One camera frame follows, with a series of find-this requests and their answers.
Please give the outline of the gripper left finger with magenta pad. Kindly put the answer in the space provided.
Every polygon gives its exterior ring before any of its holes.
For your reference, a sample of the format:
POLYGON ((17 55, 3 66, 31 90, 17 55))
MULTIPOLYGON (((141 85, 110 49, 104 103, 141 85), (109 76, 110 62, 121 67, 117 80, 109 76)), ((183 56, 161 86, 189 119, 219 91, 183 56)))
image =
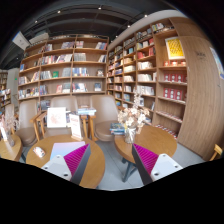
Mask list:
POLYGON ((79 185, 90 155, 90 145, 85 144, 65 156, 56 155, 42 169, 79 185))

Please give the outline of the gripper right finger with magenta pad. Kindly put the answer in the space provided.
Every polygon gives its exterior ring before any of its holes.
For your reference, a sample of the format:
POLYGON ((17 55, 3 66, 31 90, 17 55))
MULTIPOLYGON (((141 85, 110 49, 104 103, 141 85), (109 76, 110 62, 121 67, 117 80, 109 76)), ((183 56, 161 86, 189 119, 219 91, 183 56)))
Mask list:
POLYGON ((167 154, 156 154, 140 145, 132 145, 132 155, 144 185, 182 169, 167 154))

